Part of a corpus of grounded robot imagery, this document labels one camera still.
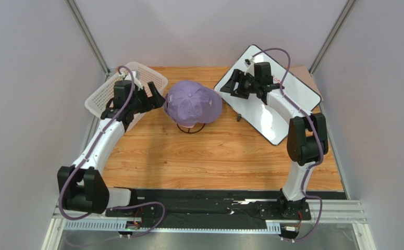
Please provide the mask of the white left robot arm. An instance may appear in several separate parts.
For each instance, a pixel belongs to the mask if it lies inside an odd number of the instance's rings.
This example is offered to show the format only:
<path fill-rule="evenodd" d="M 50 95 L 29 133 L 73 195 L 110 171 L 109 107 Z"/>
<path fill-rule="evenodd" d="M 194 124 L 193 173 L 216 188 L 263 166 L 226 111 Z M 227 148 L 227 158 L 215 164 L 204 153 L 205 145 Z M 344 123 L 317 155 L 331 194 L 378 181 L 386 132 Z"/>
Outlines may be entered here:
<path fill-rule="evenodd" d="M 165 102 L 155 83 L 120 80 L 113 86 L 113 97 L 104 101 L 99 127 L 89 145 L 74 163 L 57 173 L 60 191 L 58 208 L 69 220 L 107 209 L 133 209 L 131 189 L 109 188 L 102 177 L 114 146 L 129 126 L 143 113 L 161 108 Z"/>

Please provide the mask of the lavender cap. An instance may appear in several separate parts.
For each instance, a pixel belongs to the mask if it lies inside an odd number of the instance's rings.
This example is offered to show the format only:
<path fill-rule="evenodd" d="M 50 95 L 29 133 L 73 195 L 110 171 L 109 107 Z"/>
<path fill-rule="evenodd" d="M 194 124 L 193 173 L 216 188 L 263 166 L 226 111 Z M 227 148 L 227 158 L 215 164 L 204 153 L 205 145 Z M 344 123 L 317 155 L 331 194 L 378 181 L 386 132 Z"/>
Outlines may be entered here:
<path fill-rule="evenodd" d="M 212 123 L 222 113 L 221 96 L 198 82 L 182 80 L 165 96 L 164 112 L 179 126 L 192 128 L 198 123 Z"/>

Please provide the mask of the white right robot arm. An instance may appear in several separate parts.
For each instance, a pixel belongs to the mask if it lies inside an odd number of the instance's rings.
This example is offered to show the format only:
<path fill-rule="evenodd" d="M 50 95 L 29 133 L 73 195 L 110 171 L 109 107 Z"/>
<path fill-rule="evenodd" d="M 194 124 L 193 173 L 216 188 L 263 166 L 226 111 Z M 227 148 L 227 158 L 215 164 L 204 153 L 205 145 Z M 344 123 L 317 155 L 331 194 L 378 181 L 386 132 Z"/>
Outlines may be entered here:
<path fill-rule="evenodd" d="M 291 166 L 276 208 L 283 218 L 300 214 L 307 207 L 306 187 L 312 171 L 328 152 L 325 116 L 304 110 L 288 95 L 283 80 L 274 82 L 269 62 L 250 63 L 246 71 L 234 69 L 220 91 L 241 99 L 255 94 L 288 123 L 287 152 Z"/>

